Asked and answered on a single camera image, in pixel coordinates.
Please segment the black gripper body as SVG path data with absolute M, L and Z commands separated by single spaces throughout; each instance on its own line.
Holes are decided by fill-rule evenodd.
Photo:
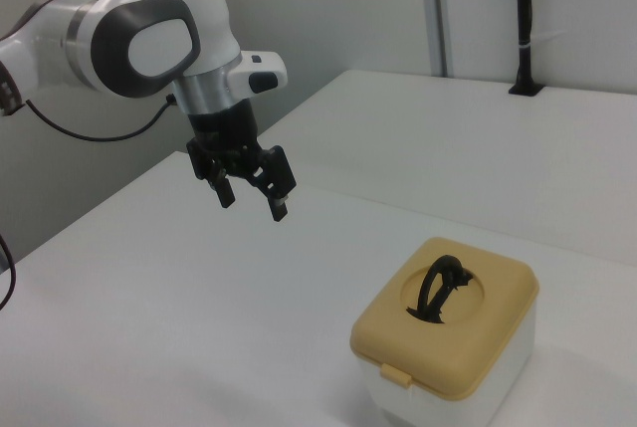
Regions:
M 188 119 L 194 131 L 187 144 L 188 151 L 199 150 L 224 161 L 257 159 L 258 127 L 248 99 L 215 113 L 190 115 Z

